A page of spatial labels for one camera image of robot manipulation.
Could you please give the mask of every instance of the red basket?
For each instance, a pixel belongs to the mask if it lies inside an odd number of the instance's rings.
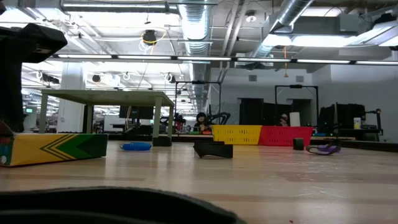
[[[293,146],[293,138],[303,138],[309,146],[313,127],[263,126],[259,144],[263,146]]]

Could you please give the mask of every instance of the yellow basket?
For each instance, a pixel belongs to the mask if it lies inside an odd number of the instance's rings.
[[[213,125],[213,139],[225,144],[257,145],[260,131],[261,125]]]

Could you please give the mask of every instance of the green table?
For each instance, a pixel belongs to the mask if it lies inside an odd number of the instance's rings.
[[[152,135],[154,143],[159,139],[160,109],[162,106],[168,106],[170,112],[167,137],[171,143],[174,103],[162,91],[42,90],[40,121],[46,120],[49,96],[87,105],[87,133],[91,133],[94,105],[155,106],[154,132]],[[44,133],[44,130],[45,122],[40,122],[39,133]]]

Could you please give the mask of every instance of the cardboard box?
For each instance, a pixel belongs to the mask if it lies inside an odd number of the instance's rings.
[[[0,121],[0,166],[103,157],[107,144],[107,134],[19,134]]]

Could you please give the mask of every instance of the plastic basket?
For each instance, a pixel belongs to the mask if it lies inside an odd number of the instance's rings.
[[[309,146],[313,127],[263,126],[259,144],[263,146],[293,146],[293,138],[303,138]]]
[[[223,141],[225,144],[257,145],[260,132],[260,125],[213,125],[214,141]]]

